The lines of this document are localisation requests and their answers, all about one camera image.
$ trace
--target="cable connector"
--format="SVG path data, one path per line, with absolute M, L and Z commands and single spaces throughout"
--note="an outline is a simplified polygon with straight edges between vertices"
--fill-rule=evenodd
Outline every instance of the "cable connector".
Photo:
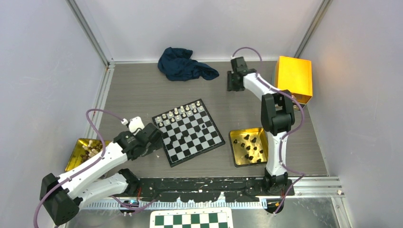
M 126 120 L 125 118 L 123 118 L 123 120 L 121 121 L 121 123 L 122 123 L 124 126 L 126 126 L 126 125 L 129 123 L 129 121 Z

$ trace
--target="wall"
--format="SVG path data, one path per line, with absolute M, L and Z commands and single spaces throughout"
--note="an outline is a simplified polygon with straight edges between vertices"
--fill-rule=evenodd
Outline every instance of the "wall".
M 65 1 L 0 6 L 0 227 L 31 228 L 41 180 L 84 135 L 105 66 Z M 39 226 L 51 224 L 42 208 Z
M 165 48 L 229 59 L 243 46 L 293 56 L 322 0 L 81 0 L 115 61 L 158 60 Z M 257 59 L 254 53 L 244 56 Z
M 302 58 L 308 108 L 355 227 L 401 227 L 402 1 L 333 1 Z

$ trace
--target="navy fabric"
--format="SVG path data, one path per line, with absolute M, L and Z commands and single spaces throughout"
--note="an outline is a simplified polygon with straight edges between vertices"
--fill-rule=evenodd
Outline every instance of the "navy fabric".
M 207 64 L 191 60 L 192 54 L 192 50 L 169 47 L 158 61 L 158 69 L 171 81 L 187 81 L 200 76 L 206 80 L 213 80 L 220 75 Z

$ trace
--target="yellow tray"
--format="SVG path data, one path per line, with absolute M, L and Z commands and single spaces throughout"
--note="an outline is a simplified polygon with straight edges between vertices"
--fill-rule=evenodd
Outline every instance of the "yellow tray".
M 250 128 L 230 131 L 231 149 L 235 167 L 266 163 L 269 158 L 269 148 L 266 133 L 263 128 Z
M 101 140 L 96 140 L 96 139 L 78 139 L 77 143 L 74 147 L 73 152 L 71 153 L 70 159 L 68 160 L 67 167 L 65 171 L 70 171 L 74 169 L 75 167 L 81 165 L 86 161 L 86 151 L 83 148 L 83 146 L 88 146 L 89 141 L 92 140 L 91 147 L 94 148 L 96 147 L 98 151 L 101 152 L 102 150 L 102 143 Z M 111 141 L 105 141 L 106 146 L 110 143 Z

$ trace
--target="gray wooden tabletop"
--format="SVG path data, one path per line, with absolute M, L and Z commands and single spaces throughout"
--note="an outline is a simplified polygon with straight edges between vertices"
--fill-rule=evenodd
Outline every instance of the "gray wooden tabletop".
M 276 62 L 264 62 L 262 77 L 271 81 Z M 209 62 L 220 76 L 206 81 L 203 78 L 186 82 L 169 81 L 157 64 L 118 64 L 112 78 L 105 109 L 124 118 L 139 116 L 144 124 L 151 123 L 151 117 L 182 104 L 202 99 L 226 144 L 205 154 L 170 167 L 163 149 L 128 161 L 114 169 L 129 168 L 138 177 L 222 177 L 222 176 L 262 176 L 264 164 L 235 168 L 231 155 L 228 134 L 231 130 L 261 127 L 260 100 L 250 91 L 227 92 L 227 71 L 230 62 Z M 258 68 L 258 62 L 248 63 L 249 68 Z M 325 164 L 317 144 L 317 139 L 309 116 L 303 127 L 288 138 L 287 166 L 308 175 L 327 175 Z M 296 113 L 296 127 L 301 121 Z M 100 132 L 105 139 L 113 139 L 127 128 L 118 120 L 103 115 Z

